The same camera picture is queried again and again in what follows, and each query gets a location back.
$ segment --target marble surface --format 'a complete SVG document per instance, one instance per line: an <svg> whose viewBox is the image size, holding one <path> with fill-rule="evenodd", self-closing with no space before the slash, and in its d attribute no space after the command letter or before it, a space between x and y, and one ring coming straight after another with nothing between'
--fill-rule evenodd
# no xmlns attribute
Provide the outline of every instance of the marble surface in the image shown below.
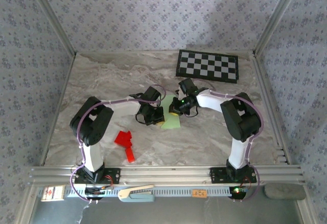
<svg viewBox="0 0 327 224"><path fill-rule="evenodd" d="M46 165L80 164L81 155L69 122L86 99L115 100L144 92L154 83L163 85L168 94L184 78L175 77L178 51L84 53L77 54L60 107L49 147ZM264 132L253 144L253 164L275 164L276 144L261 100L259 86L250 60L239 58L238 84L212 82L217 91L228 94L246 92L262 111ZM207 83L195 81L198 87ZM125 151L113 141L119 130L132 133L134 165L223 165L231 150L231 136L222 114L199 109L194 118L180 117L181 128L163 130L159 126L141 125L134 116L110 121L101 140L106 165L128 165Z"/></svg>

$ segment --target red block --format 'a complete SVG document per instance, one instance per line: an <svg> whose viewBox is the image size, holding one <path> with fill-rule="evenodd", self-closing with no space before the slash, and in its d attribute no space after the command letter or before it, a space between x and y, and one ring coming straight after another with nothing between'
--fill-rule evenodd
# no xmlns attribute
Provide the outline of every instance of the red block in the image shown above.
<svg viewBox="0 0 327 224"><path fill-rule="evenodd" d="M131 131L128 132L119 131L114 142L117 145L123 146L125 148L129 148L132 146L131 139L132 139Z"/></svg>
<svg viewBox="0 0 327 224"><path fill-rule="evenodd" d="M132 151L132 148L131 147L126 148L125 149L125 153L126 153L127 160L128 160L129 163L135 161L134 154L133 154L133 151Z"/></svg>

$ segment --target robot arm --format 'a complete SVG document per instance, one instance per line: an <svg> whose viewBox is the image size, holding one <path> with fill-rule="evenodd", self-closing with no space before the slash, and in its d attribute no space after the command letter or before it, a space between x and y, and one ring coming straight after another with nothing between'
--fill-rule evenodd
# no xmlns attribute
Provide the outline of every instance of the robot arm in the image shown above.
<svg viewBox="0 0 327 224"><path fill-rule="evenodd" d="M189 115L190 109L194 106L221 112L232 136L231 153L226 164L227 174L233 181L241 181L248 173L246 150L249 138L261 127L260 118L255 110L237 99L239 97L252 103L250 98L246 93L240 93L232 99L217 97L207 88L198 89L190 78L180 82L179 86L184 98L174 98L170 112L177 115Z"/></svg>
<svg viewBox="0 0 327 224"><path fill-rule="evenodd" d="M155 102L161 94L153 87L149 87L146 92L128 96L123 100L100 101L96 97L90 97L80 108L77 114L70 122L75 135L82 116L91 107L98 105L86 116L80 128L80 138L84 143L83 151L85 154L84 172L92 182L101 180L104 170L104 163L101 157L100 139L103 137L108 124L112 118L123 117L127 115L143 115L144 124L156 124L164 121L164 111L162 107L155 107L149 103Z"/></svg>

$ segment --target checkerboard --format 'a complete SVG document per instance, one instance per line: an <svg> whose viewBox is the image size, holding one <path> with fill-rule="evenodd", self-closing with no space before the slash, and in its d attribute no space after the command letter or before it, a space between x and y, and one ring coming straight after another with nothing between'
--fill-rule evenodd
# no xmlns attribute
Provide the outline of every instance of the checkerboard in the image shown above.
<svg viewBox="0 0 327 224"><path fill-rule="evenodd" d="M239 79L238 57L180 50L176 77L237 83Z"/></svg>

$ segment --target patterned wallpaper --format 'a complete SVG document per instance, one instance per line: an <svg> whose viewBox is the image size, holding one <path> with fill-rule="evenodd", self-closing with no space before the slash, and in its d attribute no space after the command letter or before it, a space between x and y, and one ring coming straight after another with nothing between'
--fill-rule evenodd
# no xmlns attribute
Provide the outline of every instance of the patterned wallpaper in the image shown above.
<svg viewBox="0 0 327 224"><path fill-rule="evenodd" d="M0 223L13 223L71 58L36 0L0 0Z"/></svg>
<svg viewBox="0 0 327 224"><path fill-rule="evenodd" d="M327 0L293 0L264 50L272 90L321 223L327 223Z"/></svg>
<svg viewBox="0 0 327 224"><path fill-rule="evenodd" d="M49 0L77 51L253 49L278 0Z"/></svg>

